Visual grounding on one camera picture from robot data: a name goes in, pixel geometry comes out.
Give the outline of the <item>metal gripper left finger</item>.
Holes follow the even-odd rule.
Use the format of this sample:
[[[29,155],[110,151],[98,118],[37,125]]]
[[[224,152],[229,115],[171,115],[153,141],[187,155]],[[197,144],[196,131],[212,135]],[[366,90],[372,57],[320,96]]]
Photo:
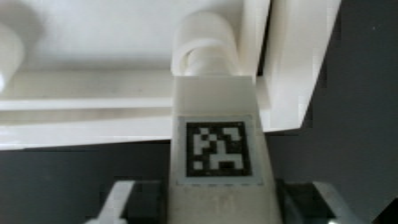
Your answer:
[[[164,224],[162,182],[119,180],[98,216],[84,224]]]

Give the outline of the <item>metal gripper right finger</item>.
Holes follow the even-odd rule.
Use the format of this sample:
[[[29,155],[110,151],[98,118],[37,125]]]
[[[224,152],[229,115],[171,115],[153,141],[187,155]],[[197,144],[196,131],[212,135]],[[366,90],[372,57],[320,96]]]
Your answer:
[[[277,180],[283,224],[366,224],[327,182]]]

